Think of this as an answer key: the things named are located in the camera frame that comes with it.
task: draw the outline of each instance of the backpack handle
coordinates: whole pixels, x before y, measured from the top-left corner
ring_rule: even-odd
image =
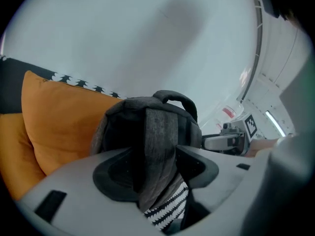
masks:
[[[180,101],[184,109],[190,113],[192,118],[197,122],[197,109],[192,100],[183,94],[170,90],[160,90],[153,94],[153,97],[159,99],[162,103],[166,103],[168,100]]]

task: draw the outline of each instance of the zigzag pattern trim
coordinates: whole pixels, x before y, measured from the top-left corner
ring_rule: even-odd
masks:
[[[183,199],[182,201],[180,201],[170,212],[168,212],[161,219],[158,219],[157,221],[155,221],[153,224],[157,225],[157,224],[161,223],[166,217],[171,216],[171,214],[174,212],[174,210],[176,210],[183,202],[186,202],[186,199]]]
[[[174,209],[178,207],[180,203],[185,201],[186,197],[188,195],[188,190],[184,191],[182,195],[174,199],[171,203],[169,203],[164,209],[158,211],[157,213],[151,215],[148,217],[148,220],[155,224],[155,222],[161,220],[163,217],[170,216]]]
[[[145,216],[146,217],[149,217],[149,216],[152,216],[154,213],[157,213],[157,212],[159,212],[158,211],[158,209],[160,210],[160,209],[165,209],[168,205],[169,205],[169,203],[171,203],[174,199],[176,199],[176,196],[178,196],[178,195],[182,195],[183,193],[184,193],[184,191],[186,191],[186,190],[188,190],[188,186],[187,186],[187,184],[185,183],[185,182],[183,182],[179,187],[178,187],[178,189],[177,189],[177,191],[173,194],[173,196],[171,197],[171,198],[169,198],[164,204],[162,204],[160,207],[158,207],[158,208],[155,208],[155,209],[149,209],[149,210],[147,210],[147,211],[145,211],[144,212],[144,214],[145,214]]]
[[[184,212],[185,206],[186,206],[186,200],[184,200],[177,207],[177,209],[173,211],[173,213],[170,216],[165,218],[162,222],[156,224],[155,227],[159,230],[162,230],[163,228],[165,228],[169,223],[171,223],[174,219],[176,219],[179,215],[181,215],[181,213]]]
[[[64,74],[60,74],[60,73],[55,72],[54,75],[52,76],[51,80],[52,81],[62,81],[63,80],[65,83],[67,83],[69,85],[83,87],[83,88],[89,89],[91,91],[97,91],[97,89],[98,89],[98,92],[100,92],[102,94],[106,94],[108,96],[112,96],[115,98],[127,99],[127,97],[125,97],[121,94],[117,94],[117,93],[114,93],[112,91],[108,91],[105,88],[90,84],[90,83],[83,81],[83,80],[72,78],[71,76],[68,76],[68,75],[64,75]]]

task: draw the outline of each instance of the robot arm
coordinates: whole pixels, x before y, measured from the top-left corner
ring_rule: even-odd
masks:
[[[202,148],[214,152],[244,156],[257,128],[252,115],[243,115],[225,123],[219,134],[202,137]]]

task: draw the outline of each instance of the black panel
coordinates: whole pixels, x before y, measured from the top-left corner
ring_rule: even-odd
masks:
[[[200,203],[196,202],[191,192],[187,196],[184,218],[181,222],[181,230],[192,226],[208,216],[210,212]]]
[[[55,74],[44,68],[16,59],[0,59],[0,114],[21,113],[21,95],[24,74],[32,71],[38,76],[51,80]]]
[[[190,188],[206,187],[219,174],[216,163],[183,147],[176,147],[176,165]]]
[[[137,202],[132,186],[132,150],[128,149],[100,163],[93,172],[93,181],[101,193],[112,200]]]
[[[7,186],[4,184],[3,179],[0,175],[0,197],[1,197],[1,231],[10,232],[10,235],[28,234],[32,236],[42,236],[39,231],[33,227],[22,215],[15,202],[12,200],[11,195],[8,192]]]
[[[231,146],[233,146],[234,144],[233,144],[233,138],[228,138],[227,139],[227,146],[229,146],[229,147],[231,147]]]
[[[67,194],[62,191],[51,191],[35,210],[35,213],[43,220],[50,223],[66,195]]]
[[[240,164],[236,165],[236,167],[238,167],[238,168],[241,168],[241,169],[243,169],[243,170],[248,171],[248,170],[249,170],[249,168],[250,168],[250,165],[245,164],[245,163],[240,163]]]
[[[265,12],[268,13],[270,16],[273,16],[275,18],[278,18],[280,16],[280,11],[277,6],[272,3],[272,0],[262,0],[262,4]]]

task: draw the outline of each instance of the white wall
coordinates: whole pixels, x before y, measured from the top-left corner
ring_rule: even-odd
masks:
[[[128,97],[179,91],[205,123],[244,86],[253,0],[27,0],[4,54]]]
[[[312,45],[304,32],[281,17],[276,19],[262,11],[262,21],[261,53],[244,104],[255,110],[255,121],[265,137],[275,138],[275,127],[264,113],[270,111],[285,134],[294,133],[280,95],[306,63]]]

